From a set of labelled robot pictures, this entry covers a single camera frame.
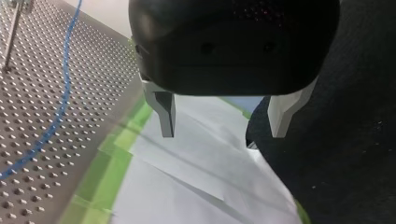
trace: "blue line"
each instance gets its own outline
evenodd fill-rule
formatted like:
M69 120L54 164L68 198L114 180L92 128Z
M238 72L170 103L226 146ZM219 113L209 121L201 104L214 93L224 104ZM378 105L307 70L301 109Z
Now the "blue line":
M52 121L49 128L43 133L38 141L35 142L35 145L32 149L29 150L27 155L18 159L14 164L8 166L8 168L0 174L0 180L6 179L13 172L17 172L20 170L27 162L29 162L38 152L41 151L41 148L48 143L51 137L55 134L58 129L60 123L62 122L62 117L64 116L64 111L67 108L67 101L69 100L70 95L70 76L69 76L69 42L70 35L72 34L73 27L76 24L79 9L81 7L82 0L78 0L78 6L76 8L75 15L71 20L69 27L67 28L66 37L64 38L64 59L63 59L63 70L64 70L64 93L62 94L62 103L61 106L55 113L55 119Z

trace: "white cloth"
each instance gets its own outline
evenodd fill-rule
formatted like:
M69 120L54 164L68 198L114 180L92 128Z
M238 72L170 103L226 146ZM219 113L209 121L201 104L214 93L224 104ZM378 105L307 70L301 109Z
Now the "white cloth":
M301 224L292 196L260 152L245 147L248 121L217 97L177 96L175 138L153 113L112 222Z

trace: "metal pegboard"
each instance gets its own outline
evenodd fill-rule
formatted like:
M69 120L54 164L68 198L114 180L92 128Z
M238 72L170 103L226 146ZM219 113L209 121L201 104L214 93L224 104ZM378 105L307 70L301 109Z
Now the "metal pegboard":
M0 61L12 17L1 1ZM22 15L8 74L0 72L0 170L49 127L64 90L64 35L72 15L36 0ZM64 122L31 162L0 181L0 223L55 223L138 78L132 52L84 21L70 43L71 95Z

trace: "metal rod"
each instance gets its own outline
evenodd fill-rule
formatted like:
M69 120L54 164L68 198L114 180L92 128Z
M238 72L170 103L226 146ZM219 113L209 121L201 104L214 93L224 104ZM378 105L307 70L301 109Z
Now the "metal rod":
M8 64L9 64L9 60L11 58L11 51L12 51L12 47L14 46L15 34L17 33L17 28L18 28L18 23L19 23L20 16L21 16L22 8L23 8L23 3L18 2L17 6L15 7L14 16L12 18L11 29L8 33L7 47L6 47L6 59L4 60L4 64L3 64L3 70L5 70L5 71L9 71L9 69L10 69Z

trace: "green tape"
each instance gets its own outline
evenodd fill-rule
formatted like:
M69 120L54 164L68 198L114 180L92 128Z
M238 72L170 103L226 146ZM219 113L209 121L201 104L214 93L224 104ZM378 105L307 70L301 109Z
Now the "green tape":
M298 215L300 216L300 219L303 222L303 224L311 224L311 219L309 219L308 214L305 212L305 210L301 206L301 204L299 202L297 202L297 200L294 200L294 202L297 205L297 212L298 212Z
M112 206L133 157L129 149L151 112L145 98L141 97L121 125L105 138L76 194L65 209L61 224L108 223Z
M250 119L250 117L251 117L251 113L250 113L250 112L248 112L247 110L245 110L245 109L239 107L238 105L234 104L233 102L227 100L227 99L224 98L224 97L219 97L219 98L220 98L222 101L224 101L225 103L227 103L227 104L229 104L229 105L235 107L235 108L238 109L239 111L241 111L241 112L242 112L242 115L243 115L246 119Z

